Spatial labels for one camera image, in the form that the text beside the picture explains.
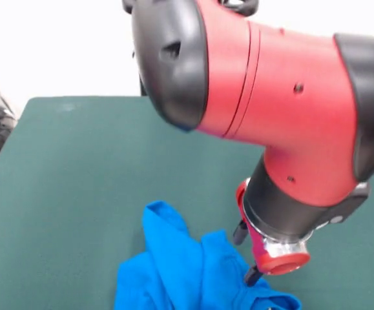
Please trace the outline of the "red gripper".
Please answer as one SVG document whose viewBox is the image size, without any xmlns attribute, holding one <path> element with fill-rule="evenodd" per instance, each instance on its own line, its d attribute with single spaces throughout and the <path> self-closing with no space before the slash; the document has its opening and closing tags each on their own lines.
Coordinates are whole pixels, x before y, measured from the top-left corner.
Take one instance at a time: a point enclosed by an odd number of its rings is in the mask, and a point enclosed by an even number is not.
<svg viewBox="0 0 374 310">
<path fill-rule="evenodd" d="M 252 254 L 255 264 L 250 266 L 244 276 L 244 283 L 248 287 L 256 285 L 262 274 L 287 274 L 304 266 L 310 260 L 307 241 L 311 237 L 307 234 L 296 242 L 276 241 L 272 237 L 260 232 L 250 221 L 244 211 L 244 193 L 250 179 L 246 178 L 236 190 L 236 202 L 242 219 L 233 233 L 233 243 L 241 245 L 247 236 L 252 243 Z"/>
</svg>

